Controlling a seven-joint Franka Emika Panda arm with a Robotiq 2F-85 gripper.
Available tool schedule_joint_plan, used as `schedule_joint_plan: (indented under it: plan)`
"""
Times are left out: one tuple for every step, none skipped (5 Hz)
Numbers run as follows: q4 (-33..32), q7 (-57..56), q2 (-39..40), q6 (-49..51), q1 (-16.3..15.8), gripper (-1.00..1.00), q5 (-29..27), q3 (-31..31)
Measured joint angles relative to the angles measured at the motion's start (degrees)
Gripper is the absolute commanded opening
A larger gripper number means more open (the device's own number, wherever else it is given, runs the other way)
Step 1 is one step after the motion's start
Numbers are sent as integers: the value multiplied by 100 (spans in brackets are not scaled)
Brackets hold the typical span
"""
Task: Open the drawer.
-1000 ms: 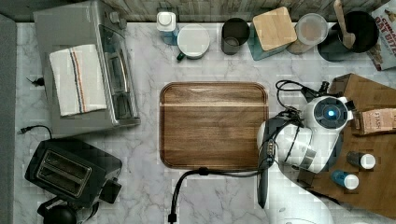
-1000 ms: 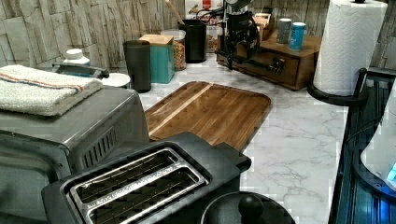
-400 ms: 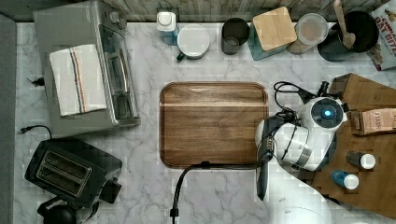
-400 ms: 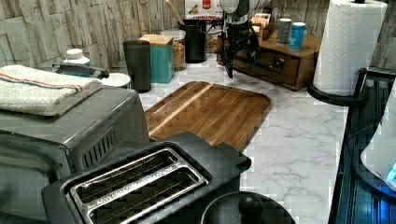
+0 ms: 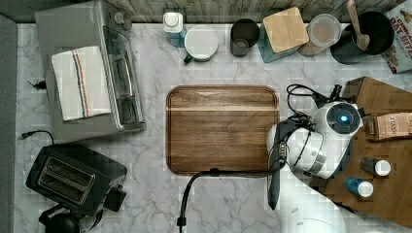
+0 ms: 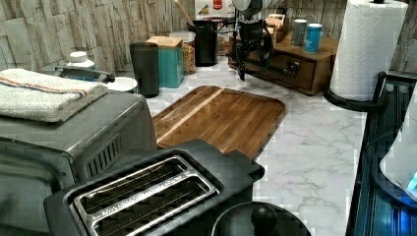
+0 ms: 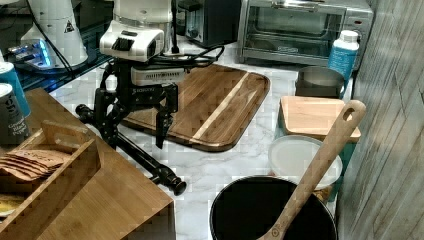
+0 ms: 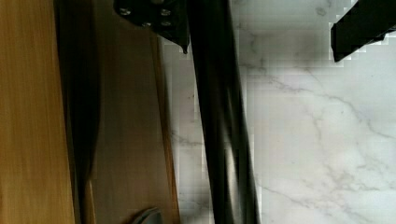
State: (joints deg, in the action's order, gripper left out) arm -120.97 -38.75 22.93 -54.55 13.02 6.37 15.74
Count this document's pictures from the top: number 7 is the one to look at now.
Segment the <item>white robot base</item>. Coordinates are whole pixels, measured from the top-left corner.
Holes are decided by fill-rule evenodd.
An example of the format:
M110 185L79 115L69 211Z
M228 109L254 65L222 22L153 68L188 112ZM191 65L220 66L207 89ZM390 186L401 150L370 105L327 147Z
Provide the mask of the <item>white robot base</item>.
M25 0L32 27L8 51L39 70L73 70L88 59L71 0Z

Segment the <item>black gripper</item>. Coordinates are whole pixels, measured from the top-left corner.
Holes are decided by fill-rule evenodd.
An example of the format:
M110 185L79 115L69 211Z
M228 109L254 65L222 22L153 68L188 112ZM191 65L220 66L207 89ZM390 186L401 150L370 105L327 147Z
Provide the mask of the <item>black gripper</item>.
M94 116L102 139L113 149L118 143L118 124L130 113L155 108L156 146L163 142L173 123L172 113L178 111L178 86L150 84L138 86L132 82L129 61L114 60L108 63L100 86L95 91Z

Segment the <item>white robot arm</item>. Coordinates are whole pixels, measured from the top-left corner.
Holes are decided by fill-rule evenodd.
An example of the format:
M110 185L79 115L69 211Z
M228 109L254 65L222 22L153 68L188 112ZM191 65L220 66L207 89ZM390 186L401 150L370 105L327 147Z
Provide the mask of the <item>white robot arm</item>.
M109 145L120 142L118 125L139 110L156 111L156 146L161 148L178 111L178 86L169 82L176 68L164 63L172 0L115 0L113 19L100 38L109 63L95 91L90 123Z

